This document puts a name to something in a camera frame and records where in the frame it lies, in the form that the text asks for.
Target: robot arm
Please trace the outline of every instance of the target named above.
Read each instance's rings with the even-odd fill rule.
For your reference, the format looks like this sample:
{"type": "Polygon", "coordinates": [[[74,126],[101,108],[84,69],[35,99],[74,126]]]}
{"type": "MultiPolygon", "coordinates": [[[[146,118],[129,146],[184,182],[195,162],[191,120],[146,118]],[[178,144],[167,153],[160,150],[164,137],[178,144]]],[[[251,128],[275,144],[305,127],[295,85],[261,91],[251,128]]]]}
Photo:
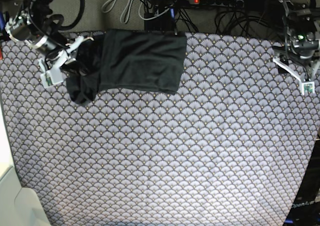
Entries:
{"type": "Polygon", "coordinates": [[[309,9],[307,2],[296,3],[293,0],[279,0],[284,7],[283,47],[273,47],[273,62],[295,77],[300,84],[302,95],[305,92],[315,93],[316,72],[320,67],[320,27],[315,19],[317,10],[309,9]],[[304,75],[293,71],[288,62],[304,68],[304,75]]]}
{"type": "MultiPolygon", "coordinates": [[[[24,41],[29,47],[43,54],[38,62],[43,72],[40,77],[45,88],[64,81],[61,67],[68,70],[68,64],[76,60],[77,49],[83,41],[88,39],[80,36],[71,41],[59,33],[63,28],[64,17],[60,14],[52,14],[53,11],[49,7],[52,1],[21,0],[15,16],[10,18],[5,27],[13,41],[24,41]]],[[[80,74],[81,71],[86,72],[79,67],[76,73],[80,74]]]]}

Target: black cable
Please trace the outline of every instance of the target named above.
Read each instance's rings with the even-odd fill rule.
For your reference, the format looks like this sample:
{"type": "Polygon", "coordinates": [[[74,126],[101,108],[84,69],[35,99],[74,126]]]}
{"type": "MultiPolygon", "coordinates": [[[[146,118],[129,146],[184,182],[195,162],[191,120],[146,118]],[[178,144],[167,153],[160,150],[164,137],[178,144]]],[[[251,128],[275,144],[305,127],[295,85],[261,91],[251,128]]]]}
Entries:
{"type": "Polygon", "coordinates": [[[287,59],[289,58],[289,55],[288,55],[288,34],[287,34],[287,17],[286,17],[286,15],[284,15],[283,17],[282,17],[282,20],[283,20],[283,32],[284,32],[284,50],[285,50],[285,56],[287,57],[287,59]]]}
{"type": "MultiPolygon", "coordinates": [[[[243,13],[244,14],[244,16],[241,16],[241,18],[252,18],[252,19],[257,19],[257,20],[260,20],[261,19],[261,17],[258,17],[258,16],[255,16],[255,15],[248,15],[247,16],[247,14],[246,13],[244,13],[244,12],[242,12],[242,11],[238,11],[238,12],[241,12],[241,13],[243,13]]],[[[267,21],[266,20],[264,20],[264,19],[261,19],[261,22],[263,22],[263,23],[267,23],[267,21]]]]}
{"type": "Polygon", "coordinates": [[[32,25],[35,26],[35,28],[42,34],[42,35],[45,35],[48,37],[49,40],[51,40],[53,43],[55,43],[56,45],[60,46],[62,49],[68,49],[69,47],[66,46],[66,45],[62,45],[60,44],[59,42],[57,42],[56,40],[54,40],[52,37],[50,37],[48,34],[46,34],[41,28],[38,27],[37,24],[35,24],[30,12],[31,12],[31,4],[32,2],[29,4],[28,6],[28,15],[29,15],[29,19],[30,19],[30,22],[32,23],[32,25]]]}
{"type": "MultiPolygon", "coordinates": [[[[253,21],[253,22],[256,22],[256,23],[259,23],[259,20],[257,20],[257,19],[252,19],[252,18],[242,19],[242,20],[238,21],[237,23],[235,23],[234,25],[232,25],[232,26],[229,28],[229,31],[232,31],[235,27],[240,26],[240,27],[242,28],[242,30],[243,30],[244,32],[246,32],[249,37],[252,37],[252,36],[247,32],[247,30],[245,30],[245,29],[242,27],[242,25],[241,25],[241,23],[243,23],[243,22],[247,22],[247,23],[249,24],[249,23],[252,22],[252,21],[253,21]]],[[[269,27],[269,26],[266,25],[266,24],[261,24],[261,22],[260,22],[259,24],[262,25],[262,26],[264,26],[264,27],[269,27]]]]}
{"type": "Polygon", "coordinates": [[[233,21],[233,19],[234,19],[235,15],[236,15],[236,12],[237,12],[237,11],[234,11],[234,13],[233,13],[233,15],[232,15],[231,19],[229,20],[229,22],[228,22],[228,23],[227,23],[227,25],[225,26],[225,28],[226,28],[226,29],[229,27],[229,25],[231,25],[231,24],[232,24],[232,21],[233,21]]]}
{"type": "Polygon", "coordinates": [[[221,21],[222,19],[229,13],[229,10],[226,10],[226,11],[222,11],[222,12],[219,12],[216,16],[215,16],[215,19],[214,19],[214,22],[215,22],[215,26],[216,26],[216,34],[221,34],[221,31],[220,31],[220,24],[221,24],[221,21]],[[219,22],[217,23],[217,18],[219,15],[222,15],[223,16],[220,18],[219,22]]]}
{"type": "Polygon", "coordinates": [[[153,14],[154,14],[154,13],[155,13],[155,6],[154,6],[153,3],[151,2],[151,0],[145,0],[145,3],[146,3],[146,5],[147,5],[148,10],[149,10],[149,9],[152,9],[153,14]]]}
{"type": "Polygon", "coordinates": [[[139,0],[142,2],[142,4],[147,8],[147,9],[152,9],[152,6],[149,7],[147,3],[145,3],[143,0],[139,0]]]}
{"type": "Polygon", "coordinates": [[[264,20],[260,20],[259,17],[256,17],[256,16],[242,16],[242,17],[239,17],[236,19],[236,21],[230,25],[229,27],[229,32],[234,29],[237,25],[239,25],[240,23],[242,22],[251,22],[251,21],[255,21],[257,23],[259,23],[260,25],[264,26],[264,27],[269,27],[268,23],[264,20]]]}
{"type": "Polygon", "coordinates": [[[243,12],[243,14],[244,14],[245,19],[246,19],[246,23],[245,23],[244,27],[241,25],[242,22],[239,21],[239,19],[238,19],[238,17],[237,17],[237,14],[235,15],[235,19],[236,19],[238,25],[239,25],[239,26],[241,27],[241,29],[242,29],[240,35],[243,35],[243,33],[245,32],[246,37],[248,37],[248,36],[249,36],[249,37],[252,37],[252,36],[249,34],[249,25],[250,25],[249,17],[248,17],[248,15],[247,15],[246,13],[243,12]]]}
{"type": "Polygon", "coordinates": [[[53,54],[55,54],[55,53],[59,53],[59,51],[61,51],[60,48],[54,49],[54,50],[52,50],[52,51],[49,51],[49,52],[45,55],[45,57],[44,57],[44,62],[45,62],[45,64],[46,64],[48,70],[50,70],[50,69],[49,69],[49,65],[48,65],[48,61],[49,61],[48,58],[50,58],[50,56],[53,55],[53,54]]]}
{"type": "Polygon", "coordinates": [[[242,33],[241,35],[245,32],[246,33],[246,36],[248,37],[252,37],[251,34],[249,34],[249,32],[247,31],[246,27],[247,25],[251,22],[252,20],[250,18],[248,19],[242,19],[242,20],[238,20],[237,22],[235,22],[233,25],[231,25],[229,28],[228,28],[228,31],[229,32],[232,32],[237,26],[239,26],[241,29],[242,29],[242,33]]]}
{"type": "Polygon", "coordinates": [[[80,0],[80,9],[79,9],[79,13],[78,16],[76,17],[76,19],[74,20],[73,23],[71,23],[70,25],[66,25],[66,26],[61,26],[59,30],[71,30],[72,28],[74,28],[81,20],[82,16],[84,15],[84,11],[85,11],[85,0],[80,0]]]}
{"type": "Polygon", "coordinates": [[[193,21],[191,20],[191,18],[189,17],[187,11],[185,9],[182,9],[181,13],[186,17],[186,19],[190,22],[191,26],[193,27],[193,29],[195,30],[195,32],[199,32],[198,27],[193,23],[193,21]]]}
{"type": "Polygon", "coordinates": [[[305,66],[303,66],[303,67],[302,67],[302,69],[303,69],[303,71],[304,71],[304,73],[305,73],[305,75],[304,75],[304,79],[305,79],[305,80],[310,80],[310,78],[309,78],[309,74],[308,74],[308,72],[307,72],[306,67],[305,67],[305,66]]]}
{"type": "Polygon", "coordinates": [[[189,20],[184,19],[184,17],[183,17],[182,14],[181,14],[181,10],[179,10],[178,12],[179,12],[179,17],[178,17],[178,19],[176,20],[176,22],[177,22],[178,20],[182,20],[182,21],[185,23],[185,25],[187,26],[188,31],[191,32],[191,29],[190,29],[190,27],[189,27],[189,25],[188,25],[189,20]]]}
{"type": "Polygon", "coordinates": [[[143,0],[144,2],[144,11],[146,13],[149,13],[149,5],[148,5],[148,1],[147,0],[143,0]]]}

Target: cable bundle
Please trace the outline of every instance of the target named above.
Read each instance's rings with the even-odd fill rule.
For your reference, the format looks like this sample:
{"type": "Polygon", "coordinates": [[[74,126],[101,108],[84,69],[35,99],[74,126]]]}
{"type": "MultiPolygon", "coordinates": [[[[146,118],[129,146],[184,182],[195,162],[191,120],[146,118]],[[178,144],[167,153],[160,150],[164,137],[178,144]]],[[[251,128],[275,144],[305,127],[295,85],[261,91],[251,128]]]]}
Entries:
{"type": "Polygon", "coordinates": [[[229,35],[234,35],[233,31],[237,28],[241,28],[241,36],[246,36],[246,37],[259,37],[263,38],[260,35],[257,34],[257,31],[251,26],[251,22],[255,22],[258,25],[261,25],[265,28],[267,28],[267,33],[266,33],[266,38],[269,38],[272,34],[275,34],[275,36],[278,39],[282,39],[280,35],[278,34],[278,30],[280,28],[277,28],[276,30],[273,30],[273,28],[270,26],[269,22],[264,19],[264,14],[262,14],[261,17],[255,16],[255,15],[248,15],[246,12],[238,10],[238,9],[233,9],[233,10],[226,10],[217,13],[214,19],[215,26],[216,26],[216,34],[229,34],[229,35]],[[232,17],[230,21],[227,23],[225,26],[224,30],[221,30],[221,22],[224,17],[226,17],[228,14],[232,13],[232,17]]]}
{"type": "Polygon", "coordinates": [[[198,27],[192,22],[191,18],[189,17],[187,11],[185,9],[178,10],[178,18],[175,20],[177,23],[179,20],[182,20],[188,28],[188,31],[191,32],[191,29],[188,24],[192,26],[195,32],[199,32],[198,27]]]}
{"type": "Polygon", "coordinates": [[[170,10],[171,6],[173,6],[173,5],[171,5],[171,6],[167,7],[163,12],[161,12],[160,14],[157,14],[157,15],[155,15],[155,16],[153,16],[153,17],[144,18],[144,17],[141,15],[141,7],[142,7],[143,4],[145,4],[145,2],[144,2],[143,0],[141,0],[141,4],[140,4],[139,10],[138,10],[139,17],[140,17],[142,20],[154,20],[154,19],[156,19],[156,18],[158,18],[158,17],[166,14],[166,13],[170,10]]]}

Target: white cable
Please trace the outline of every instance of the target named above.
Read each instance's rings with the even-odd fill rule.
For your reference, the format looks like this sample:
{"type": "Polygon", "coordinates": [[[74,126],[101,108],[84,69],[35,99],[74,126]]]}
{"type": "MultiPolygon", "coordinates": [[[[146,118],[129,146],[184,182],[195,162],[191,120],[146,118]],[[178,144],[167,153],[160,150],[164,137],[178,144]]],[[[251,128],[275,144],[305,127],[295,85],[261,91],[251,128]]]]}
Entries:
{"type": "Polygon", "coordinates": [[[170,8],[168,8],[168,9],[166,9],[164,12],[162,12],[162,13],[154,16],[154,17],[144,18],[144,17],[142,17],[142,15],[141,15],[141,13],[140,13],[141,7],[142,7],[142,2],[141,2],[141,4],[140,4],[139,10],[138,10],[138,14],[139,14],[139,16],[140,16],[140,18],[141,18],[142,20],[154,20],[154,19],[158,18],[159,16],[162,16],[162,15],[166,14],[166,13],[170,10],[170,8]]]}
{"type": "Polygon", "coordinates": [[[110,12],[110,11],[114,8],[116,2],[117,2],[117,0],[107,0],[107,1],[102,5],[101,11],[102,11],[103,13],[108,13],[108,12],[110,12]],[[113,1],[112,6],[111,6],[108,10],[106,10],[105,8],[106,8],[106,7],[110,4],[110,2],[112,2],[112,1],[113,1]]]}
{"type": "Polygon", "coordinates": [[[133,2],[134,2],[134,0],[128,0],[128,3],[126,4],[126,6],[120,16],[121,23],[127,24],[129,22],[130,12],[131,12],[131,7],[132,7],[133,2]]]}
{"type": "MultiPolygon", "coordinates": [[[[116,2],[117,2],[117,0],[107,0],[101,7],[102,13],[108,13],[108,12],[112,11],[116,2]],[[107,7],[111,4],[111,2],[113,2],[111,7],[109,9],[107,9],[107,7]]],[[[133,2],[134,2],[134,0],[128,0],[128,3],[126,4],[126,6],[120,16],[121,23],[127,24],[129,22],[133,2]]]]}

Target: power strip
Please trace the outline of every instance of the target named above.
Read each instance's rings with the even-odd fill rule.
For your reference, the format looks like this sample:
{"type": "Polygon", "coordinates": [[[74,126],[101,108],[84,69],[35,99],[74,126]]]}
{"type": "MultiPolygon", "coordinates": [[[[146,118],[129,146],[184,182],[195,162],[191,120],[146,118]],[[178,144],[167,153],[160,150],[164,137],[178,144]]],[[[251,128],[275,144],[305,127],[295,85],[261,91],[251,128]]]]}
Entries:
{"type": "Polygon", "coordinates": [[[188,0],[190,5],[198,6],[222,6],[243,9],[244,0],[188,0]]]}

